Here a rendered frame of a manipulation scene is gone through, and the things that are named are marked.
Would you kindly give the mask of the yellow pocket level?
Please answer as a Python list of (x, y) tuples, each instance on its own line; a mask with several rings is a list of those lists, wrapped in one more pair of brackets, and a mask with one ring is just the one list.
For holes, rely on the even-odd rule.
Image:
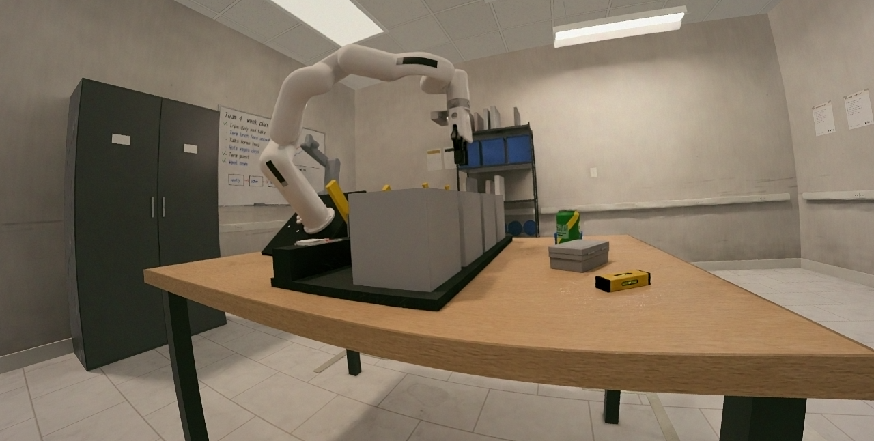
[(634, 287), (651, 285), (651, 273), (642, 270), (621, 271), (595, 277), (595, 288), (604, 292), (620, 291)]

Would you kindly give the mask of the green drink can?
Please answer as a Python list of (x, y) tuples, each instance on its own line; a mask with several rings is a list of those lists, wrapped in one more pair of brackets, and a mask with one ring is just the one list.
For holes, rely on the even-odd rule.
[(558, 244), (563, 242), (581, 240), (580, 238), (580, 213), (575, 210), (558, 210), (556, 215), (556, 228), (558, 229)]

